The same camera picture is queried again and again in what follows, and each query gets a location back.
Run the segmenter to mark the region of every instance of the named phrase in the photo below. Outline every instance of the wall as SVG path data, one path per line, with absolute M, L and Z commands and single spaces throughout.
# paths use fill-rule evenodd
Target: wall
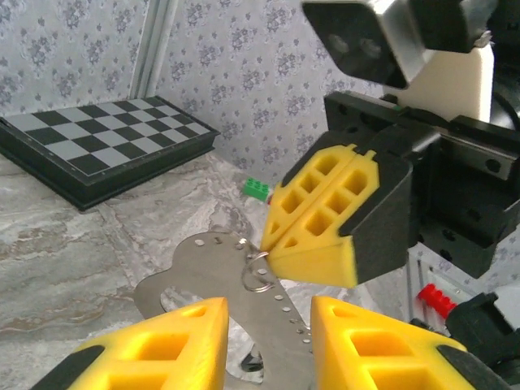
M 323 95 L 378 86 L 336 69 L 300 0 L 180 1 L 158 93 L 222 132 L 219 153 L 275 183 L 326 127 Z
M 0 116 L 126 98 L 148 0 L 0 0 Z

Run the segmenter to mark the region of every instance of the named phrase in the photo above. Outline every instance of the black chessboard frame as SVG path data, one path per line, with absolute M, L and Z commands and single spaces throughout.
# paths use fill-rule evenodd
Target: black chessboard frame
M 211 151 L 217 135 L 148 97 L 0 119 L 0 153 L 83 211 Z

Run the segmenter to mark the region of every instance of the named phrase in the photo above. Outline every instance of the green lego brick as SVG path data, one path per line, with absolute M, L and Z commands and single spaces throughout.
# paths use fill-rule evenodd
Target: green lego brick
M 249 177 L 244 184 L 242 192 L 250 197 L 256 197 L 258 200 L 265 202 L 269 196 L 269 186 L 261 181 Z

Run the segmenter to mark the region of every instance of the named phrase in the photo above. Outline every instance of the key ring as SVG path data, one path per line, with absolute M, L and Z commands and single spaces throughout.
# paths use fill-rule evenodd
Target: key ring
M 266 257 L 268 254 L 269 254 L 268 252 L 261 252 L 261 253 L 257 254 L 254 259 L 250 260 L 249 262 L 247 262 L 245 264 L 244 269 L 242 270 L 241 278 L 242 278 L 242 285 L 244 286 L 244 288 L 247 291 L 250 291 L 252 293 L 264 293 L 265 291 L 270 290 L 271 288 L 275 287 L 274 283 L 270 282 L 269 280 L 267 280 L 266 278 L 261 276 L 258 273 L 258 271 L 256 271 L 256 270 L 254 271 L 253 270 L 254 262 L 256 262 L 257 260 L 259 260 L 261 258 Z M 262 282 L 263 286 L 261 286 L 261 287 L 250 287 L 250 286 L 248 286 L 248 284 L 245 282 L 245 277 L 248 275 L 248 273 L 253 275 L 256 278 L 256 280 L 258 280 L 259 282 Z

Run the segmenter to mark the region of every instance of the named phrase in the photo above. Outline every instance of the black rubber edge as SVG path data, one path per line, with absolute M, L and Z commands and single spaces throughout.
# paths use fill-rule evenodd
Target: black rubber edge
M 411 164 L 377 151 L 374 161 L 379 188 L 339 230 L 340 236 L 353 237 L 358 283 L 403 267 L 408 260 Z
M 71 353 L 40 382 L 32 386 L 31 390 L 67 390 L 104 350 L 105 347 L 102 345 L 94 345 Z
M 457 305 L 446 319 L 452 338 L 484 364 L 495 368 L 520 358 L 520 329 L 513 329 L 496 308 L 498 296 L 481 293 Z
M 509 385 L 471 353 L 439 345 L 439 353 L 467 380 L 474 390 L 510 390 Z

